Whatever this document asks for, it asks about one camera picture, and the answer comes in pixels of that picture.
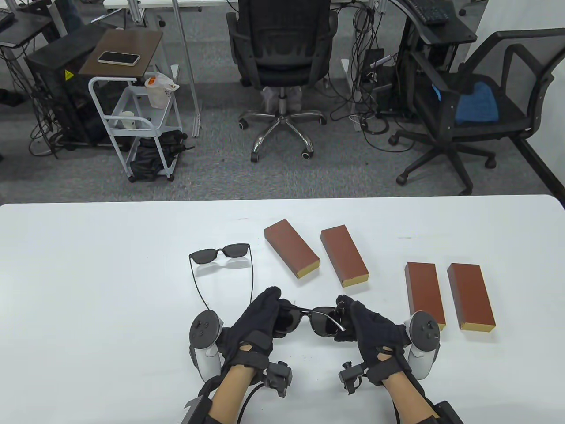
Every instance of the wooden block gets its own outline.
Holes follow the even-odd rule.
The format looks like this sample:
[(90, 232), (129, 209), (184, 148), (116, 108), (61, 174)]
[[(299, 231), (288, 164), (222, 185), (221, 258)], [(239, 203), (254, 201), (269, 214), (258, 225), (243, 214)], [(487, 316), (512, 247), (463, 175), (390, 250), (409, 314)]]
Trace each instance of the wooden block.
[(444, 306), (441, 302), (440, 285), (436, 265), (433, 263), (408, 262), (404, 268), (410, 315), (419, 310), (433, 316), (440, 330), (445, 327)]
[(491, 332), (495, 328), (483, 273), (479, 265), (452, 263), (447, 270), (461, 330)]
[(343, 287), (369, 279), (369, 271), (345, 225), (322, 230), (320, 238)]
[(320, 267), (320, 258), (286, 219), (265, 228), (265, 239), (297, 278)]

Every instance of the sunglasses frame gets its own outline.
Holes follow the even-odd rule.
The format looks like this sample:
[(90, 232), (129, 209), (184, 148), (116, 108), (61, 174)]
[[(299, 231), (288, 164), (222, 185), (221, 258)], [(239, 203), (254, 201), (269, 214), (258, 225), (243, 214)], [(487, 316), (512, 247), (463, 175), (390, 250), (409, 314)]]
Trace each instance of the sunglasses frame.
[[(247, 250), (246, 250), (244, 255), (242, 255), (242, 256), (228, 256), (228, 255), (225, 254), (226, 248), (229, 248), (230, 246), (237, 246), (237, 245), (247, 246)], [(209, 262), (203, 262), (203, 263), (198, 263), (198, 262), (194, 261), (194, 259), (193, 259), (194, 255), (196, 253), (202, 252), (203, 250), (216, 250), (216, 254), (214, 256), (214, 259), (212, 259)], [(251, 253), (251, 245), (249, 243), (232, 243), (232, 244), (228, 244), (228, 245), (224, 246), (221, 249), (201, 249), (201, 250), (197, 250), (196, 252), (190, 253), (188, 255), (188, 262), (190, 263), (190, 272), (192, 272), (192, 281), (194, 281), (194, 286), (196, 287), (196, 291), (198, 292), (200, 299), (204, 303), (204, 306), (206, 307), (207, 310), (210, 310), (210, 307), (208, 306), (208, 304), (204, 300), (204, 297), (202, 297), (202, 294), (200, 293), (200, 289), (198, 288), (198, 284), (196, 283), (196, 277), (194, 276), (194, 268), (192, 267), (192, 261), (194, 261), (194, 263), (196, 263), (198, 265), (205, 265), (207, 263), (212, 263), (217, 259), (218, 252), (222, 252), (227, 258), (232, 258), (232, 259), (243, 258), (244, 256), (246, 256), (249, 253), (249, 258), (251, 259), (251, 294), (249, 294), (249, 304), (251, 304), (251, 300), (253, 299), (253, 284), (254, 284), (254, 279), (255, 279), (255, 272), (254, 272), (254, 269), (253, 269), (253, 254)]]
[[(296, 324), (296, 327), (294, 328), (294, 330), (296, 330), (296, 328), (300, 325), (300, 321), (302, 320), (303, 317), (308, 317), (308, 320), (310, 321), (310, 327), (312, 327), (312, 330), (314, 330), (314, 326), (312, 325), (312, 314), (320, 314), (325, 316), (327, 319), (329, 319), (331, 322), (334, 323), (334, 325), (337, 327), (338, 331), (346, 331), (345, 327), (343, 325), (341, 325), (340, 323), (338, 323), (335, 319), (333, 319), (332, 317), (330, 317), (328, 314), (324, 314), (323, 312), (317, 311), (315, 309), (308, 309), (308, 308), (300, 308), (299, 306), (296, 305), (281, 305), (282, 309), (289, 309), (289, 310), (296, 310), (300, 312), (300, 319), (298, 320), (298, 323)], [(320, 306), (320, 308), (332, 308), (332, 306)], [(334, 311), (336, 311), (339, 308), (339, 305), (335, 308), (333, 308)], [(316, 333), (317, 335), (319, 335), (320, 337), (334, 337), (335, 335), (337, 335), (337, 332), (335, 334), (325, 334), (325, 335), (320, 335), (318, 333)]]

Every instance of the white wall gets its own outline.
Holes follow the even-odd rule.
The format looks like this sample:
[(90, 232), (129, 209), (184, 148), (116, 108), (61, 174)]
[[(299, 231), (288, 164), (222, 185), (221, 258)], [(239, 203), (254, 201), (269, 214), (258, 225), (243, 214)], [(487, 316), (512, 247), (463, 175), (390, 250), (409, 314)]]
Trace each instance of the white wall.
[[(490, 0), (469, 55), (493, 32), (565, 27), (565, 0)], [(565, 185), (565, 61), (554, 71), (539, 131), (528, 140)]]

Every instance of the office chair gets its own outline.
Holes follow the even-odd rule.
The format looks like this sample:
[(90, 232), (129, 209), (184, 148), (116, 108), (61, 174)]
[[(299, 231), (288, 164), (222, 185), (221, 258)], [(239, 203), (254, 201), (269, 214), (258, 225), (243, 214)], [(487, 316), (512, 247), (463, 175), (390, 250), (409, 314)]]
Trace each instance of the office chair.
[(465, 3), (463, 6), (461, 6), (461, 9), (459, 9), (459, 16), (465, 16), (467, 14), (467, 7), (471, 7), (471, 6), (477, 6), (481, 3), (486, 3), (488, 0), (471, 0), (468, 3)]
[[(540, 127), (545, 93), (554, 80), (551, 73), (563, 57), (565, 28), (496, 32), (459, 66), (457, 73), (438, 72), (422, 53), (407, 52), (408, 106), (421, 119), (427, 134), (400, 130), (389, 143), (397, 145), (404, 137), (432, 148), (409, 165), (396, 182), (405, 185), (411, 172), (445, 154), (465, 184), (460, 195), (471, 194), (473, 183), (459, 153), (486, 157), (485, 167), (493, 169), (496, 155), (467, 142), (531, 137)], [(477, 83), (486, 84), (492, 91), (498, 109), (496, 122), (456, 120), (462, 95), (472, 94)]]
[(244, 86), (257, 90), (279, 89), (279, 110), (274, 114), (247, 111), (238, 121), (241, 129), (247, 119), (266, 119), (271, 123), (253, 145), (251, 161), (259, 161), (259, 148), (279, 125), (286, 125), (300, 137), (305, 148), (304, 159), (314, 155), (310, 138), (294, 124), (294, 119), (327, 120), (319, 110), (290, 113), (286, 108), (286, 92), (293, 86), (313, 86), (329, 70), (332, 40), (337, 32), (337, 13), (330, 11), (331, 0), (240, 0), (239, 19), (227, 14), (232, 58)]

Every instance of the sunglasses lens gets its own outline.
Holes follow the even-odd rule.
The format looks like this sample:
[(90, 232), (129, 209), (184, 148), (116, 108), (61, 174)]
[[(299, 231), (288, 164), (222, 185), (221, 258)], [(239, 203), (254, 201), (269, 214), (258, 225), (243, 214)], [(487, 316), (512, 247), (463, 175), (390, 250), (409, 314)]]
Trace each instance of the sunglasses lens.
[(247, 255), (247, 244), (230, 244), (224, 248), (224, 254), (228, 258), (241, 258)]
[[(322, 314), (329, 315), (330, 317), (338, 321), (338, 318), (334, 316), (334, 308), (330, 306), (321, 306), (319, 308), (314, 308), (313, 310), (321, 312)], [(337, 334), (337, 326), (331, 320), (329, 320), (328, 317), (322, 314), (316, 314), (314, 312), (310, 314), (310, 325), (312, 325), (314, 333), (319, 336), (333, 336)]]
[(274, 333), (288, 334), (296, 330), (302, 314), (299, 310), (281, 308), (275, 321)]
[(218, 252), (216, 251), (216, 249), (204, 249), (194, 252), (192, 255), (190, 255), (190, 257), (192, 257), (192, 260), (194, 262), (201, 265), (203, 263), (212, 262), (214, 259), (216, 259), (217, 255)]

